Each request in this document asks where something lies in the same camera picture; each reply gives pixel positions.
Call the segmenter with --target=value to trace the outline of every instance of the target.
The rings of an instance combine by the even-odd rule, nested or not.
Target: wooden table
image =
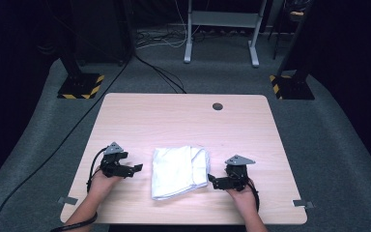
[[[214,103],[221,110],[214,110]],[[143,170],[119,183],[100,206],[97,223],[243,224],[224,190],[205,188],[163,201],[151,197],[155,148],[204,147],[211,174],[225,177],[225,161],[235,154],[255,160],[248,176],[259,191],[265,224],[302,224],[307,220],[267,99],[252,95],[108,94],[102,103],[61,220],[66,221],[86,196],[95,154],[117,142],[126,152],[122,165],[143,163]]]

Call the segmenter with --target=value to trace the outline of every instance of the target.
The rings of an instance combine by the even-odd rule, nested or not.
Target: wrist
[[[237,209],[240,212],[240,215],[243,217],[244,220],[250,219],[252,217],[257,217],[258,212],[257,208],[255,207],[255,203],[251,204],[249,202],[245,202],[242,200],[235,200],[234,204],[236,205]]]
[[[103,201],[103,199],[104,197],[102,197],[101,195],[93,194],[89,192],[85,198],[85,201],[87,201],[87,203],[91,205],[98,206]]]

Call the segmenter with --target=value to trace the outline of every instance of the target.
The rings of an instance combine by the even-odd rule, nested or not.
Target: yellow and black striped tape
[[[289,76],[289,75],[281,75],[280,77],[291,78],[291,76]],[[276,77],[274,75],[271,75],[270,80],[271,80],[272,89],[273,89],[273,92],[276,95],[276,98],[279,99],[279,100],[283,100],[284,98],[281,95],[281,91],[280,91],[278,83],[276,81]]]
[[[96,93],[99,91],[100,85],[103,82],[103,80],[104,80],[104,75],[99,76],[98,80],[96,81],[96,85],[92,89],[92,92],[90,94],[87,94],[87,95],[68,95],[68,94],[64,94],[64,95],[59,95],[58,98],[59,99],[92,99],[96,96]]]

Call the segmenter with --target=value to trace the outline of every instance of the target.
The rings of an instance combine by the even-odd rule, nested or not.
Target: circular hole
[[[213,104],[213,109],[215,109],[215,110],[221,110],[222,109],[222,104],[221,103],[214,103]]]

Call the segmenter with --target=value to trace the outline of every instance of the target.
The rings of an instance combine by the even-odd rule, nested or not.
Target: black cable
[[[71,225],[57,227],[57,228],[50,230],[50,232],[68,231],[68,230],[77,229],[77,228],[92,224],[93,222],[96,221],[97,218],[98,218],[98,212],[96,212],[95,215],[90,219],[87,219],[79,223],[71,224]]]
[[[252,194],[254,194],[254,198],[255,198],[255,203],[256,203],[256,206],[257,206],[257,212],[260,210],[260,196],[258,195],[258,191],[257,189],[255,188],[254,186],[254,183],[252,182],[251,179],[249,179],[248,181],[246,181],[246,184],[249,186],[249,188],[251,189],[252,191]]]
[[[151,36],[150,32],[153,31],[144,31],[144,32],[137,32],[137,38],[135,41],[136,48],[142,48],[148,45],[165,45],[165,44],[178,44],[185,41],[185,36],[181,34],[178,30],[173,30],[171,32],[167,32],[163,35],[158,36]],[[168,40],[180,40],[178,42],[168,42]]]
[[[92,111],[92,109],[95,107],[95,105],[98,104],[98,102],[104,97],[104,95],[107,93],[107,91],[110,89],[110,87],[113,85],[113,83],[117,80],[117,78],[122,74],[122,72],[126,69],[128,66],[128,62],[123,66],[123,68],[119,71],[119,73],[114,77],[113,81],[107,86],[107,88],[104,90],[104,92],[101,94],[101,96],[95,101],[95,103],[86,111],[86,113],[80,118],[80,120],[74,125],[74,127],[71,129],[71,131],[66,135],[66,137],[62,140],[60,145],[55,149],[55,151],[35,170],[33,171],[25,180],[23,180],[14,190],[11,191],[11,193],[5,198],[4,202],[0,206],[0,214],[8,200],[14,195],[14,193],[22,187],[29,179],[31,179],[41,168],[43,168],[50,159],[53,158],[53,156],[59,151],[59,149],[62,147],[62,145],[66,142],[66,140],[71,136],[71,134],[74,132],[74,130],[77,128],[77,126],[83,121],[83,119]]]
[[[87,185],[87,192],[89,192],[90,186],[92,185],[92,178],[93,178],[93,176],[94,176],[96,173],[98,173],[98,171],[100,170],[100,169],[99,169],[99,170],[97,170],[94,174],[92,174],[92,173],[93,173],[93,168],[95,167],[96,160],[98,159],[98,156],[99,156],[102,152],[104,152],[107,148],[108,148],[108,146],[105,147],[105,148],[103,148],[103,149],[101,149],[101,150],[100,150],[100,151],[95,155],[95,158],[94,158],[93,161],[92,161],[92,166],[90,167],[89,179],[87,180],[87,183],[86,183],[86,185]]]
[[[176,93],[178,93],[177,92],[177,90],[168,82],[168,81],[170,81],[171,83],[173,83],[174,85],[176,85],[182,92],[183,92],[183,94],[186,94],[186,90],[184,89],[184,84],[183,84],[183,82],[176,76],[176,75],[174,75],[173,73],[171,73],[171,72],[169,72],[169,71],[166,71],[166,70],[164,70],[163,68],[160,68],[160,67],[157,67],[157,66],[153,66],[153,65],[151,65],[151,64],[149,64],[149,63],[147,63],[147,62],[145,62],[144,60],[142,60],[140,57],[138,57],[137,55],[134,55],[134,57],[135,58],[137,58],[137,60],[139,60],[141,63],[143,63],[143,64],[145,64],[145,65],[147,65],[147,66],[149,66],[150,68],[152,68],[154,71],[156,71],[157,73],[158,73],[158,75],[162,78],[162,79],[164,79],[164,81],[165,82],[167,82],[170,86],[171,86],[171,88],[176,92]],[[176,83],[175,81],[173,81],[170,77],[168,77],[165,73],[168,73],[168,74],[171,74],[171,75],[173,75],[174,77],[176,77],[179,81],[180,81],[180,84],[182,85],[182,86],[180,86],[178,83]]]

